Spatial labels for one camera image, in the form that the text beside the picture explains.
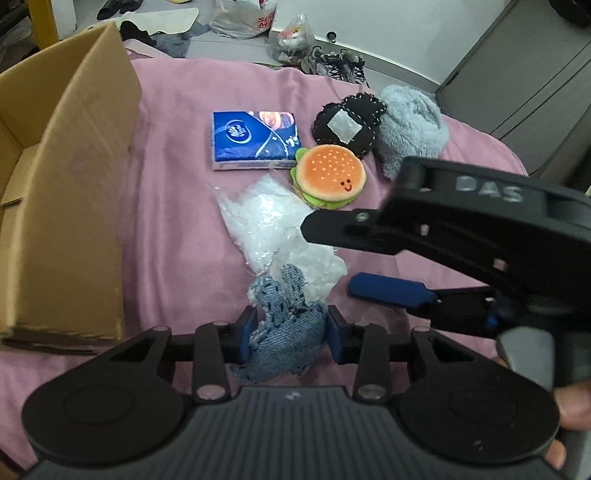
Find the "person's right hand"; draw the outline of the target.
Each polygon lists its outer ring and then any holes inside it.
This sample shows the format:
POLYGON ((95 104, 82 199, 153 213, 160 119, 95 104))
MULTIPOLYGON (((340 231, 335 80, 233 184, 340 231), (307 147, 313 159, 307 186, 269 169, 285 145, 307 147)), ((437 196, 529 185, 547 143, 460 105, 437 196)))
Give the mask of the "person's right hand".
MULTIPOLYGON (((584 381, 556 388, 554 399, 560 411, 560 424, 573 431, 589 431, 591 426, 591 384, 584 381)), ((559 440, 554 440, 545 460, 556 470, 560 470, 567 459, 567 450, 559 440)))

